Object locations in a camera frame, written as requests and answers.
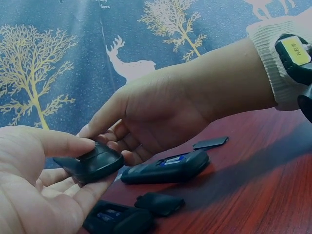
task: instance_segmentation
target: wooden table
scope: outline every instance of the wooden table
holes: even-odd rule
[[[210,150],[211,164],[187,184],[117,181],[103,199],[133,206],[136,197],[147,192],[184,198],[186,205],[179,212],[157,219],[153,234],[311,232],[312,124],[301,112],[269,109],[227,117],[153,160],[222,136],[230,137],[228,143]]]

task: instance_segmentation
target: black plastic part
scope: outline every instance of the black plastic part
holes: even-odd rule
[[[228,142],[229,137],[223,136],[216,139],[210,139],[210,140],[203,140],[193,145],[194,150],[210,150],[219,146],[224,145],[226,142]]]
[[[148,210],[104,200],[97,202],[83,223],[90,234],[144,234],[153,225]]]
[[[158,193],[147,193],[137,198],[135,207],[147,209],[157,216],[168,217],[175,211],[179,210],[184,204],[184,199],[180,197]]]
[[[177,157],[179,163],[168,163]],[[125,170],[120,180],[126,184],[159,184],[186,182],[200,174],[209,164],[206,152],[198,150],[167,157],[150,164],[139,164]]]
[[[307,86],[312,84],[312,63],[308,63],[302,66],[298,66],[293,63],[291,57],[287,53],[285,47],[283,46],[280,40],[287,37],[295,36],[293,34],[284,34],[282,35],[277,43],[275,44],[275,49],[279,54],[279,57],[283,63],[283,66],[287,74],[297,83],[305,84]],[[301,37],[298,37],[302,44],[308,45],[308,42]]]
[[[312,123],[312,85],[305,93],[299,95],[297,100],[303,115]]]
[[[122,154],[99,142],[96,142],[95,148],[91,152],[77,159],[55,157],[53,160],[82,184],[103,179],[118,171],[124,165]]]

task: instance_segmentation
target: forearm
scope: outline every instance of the forearm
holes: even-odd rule
[[[276,105],[263,63],[249,39],[210,51],[184,66],[216,119]]]

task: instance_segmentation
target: human hand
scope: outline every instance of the human hand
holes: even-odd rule
[[[116,174],[81,187],[46,157],[77,157],[95,143],[26,126],[0,128],[0,230],[3,234],[75,234]]]
[[[213,121],[207,94],[187,65],[175,65],[121,87],[79,133],[118,147],[128,166],[195,137]]]

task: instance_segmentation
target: white deer print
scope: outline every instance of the white deer print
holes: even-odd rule
[[[268,20],[272,18],[267,9],[267,4],[271,3],[273,0],[244,0],[244,1],[253,6],[253,13],[259,18],[259,20]],[[286,2],[289,2],[292,5],[292,8],[296,6],[293,0],[278,0],[278,1],[282,4],[285,15],[288,14],[288,7]],[[260,14],[259,10],[263,11],[264,16]]]
[[[115,38],[115,41],[113,41],[114,46],[111,46],[111,50],[108,50],[106,46],[106,53],[115,71],[127,80],[126,83],[155,71],[156,64],[150,60],[139,60],[137,62],[121,61],[117,57],[118,49],[123,47],[125,42],[122,41],[120,36],[117,37],[118,38]]]

